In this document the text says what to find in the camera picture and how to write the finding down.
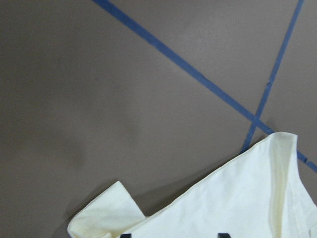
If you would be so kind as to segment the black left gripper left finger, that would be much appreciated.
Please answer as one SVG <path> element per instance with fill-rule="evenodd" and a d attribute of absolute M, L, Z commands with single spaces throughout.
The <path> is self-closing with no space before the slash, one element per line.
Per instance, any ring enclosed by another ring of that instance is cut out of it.
<path fill-rule="evenodd" d="M 132 234 L 128 233 L 128 234 L 122 234 L 121 238 L 132 238 Z"/>

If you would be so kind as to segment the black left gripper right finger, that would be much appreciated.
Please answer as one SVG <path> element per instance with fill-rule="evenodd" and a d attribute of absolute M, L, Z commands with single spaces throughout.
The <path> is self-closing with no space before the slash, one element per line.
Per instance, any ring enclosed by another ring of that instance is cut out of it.
<path fill-rule="evenodd" d="M 218 233 L 217 238 L 229 238 L 229 234 L 228 233 Z"/>

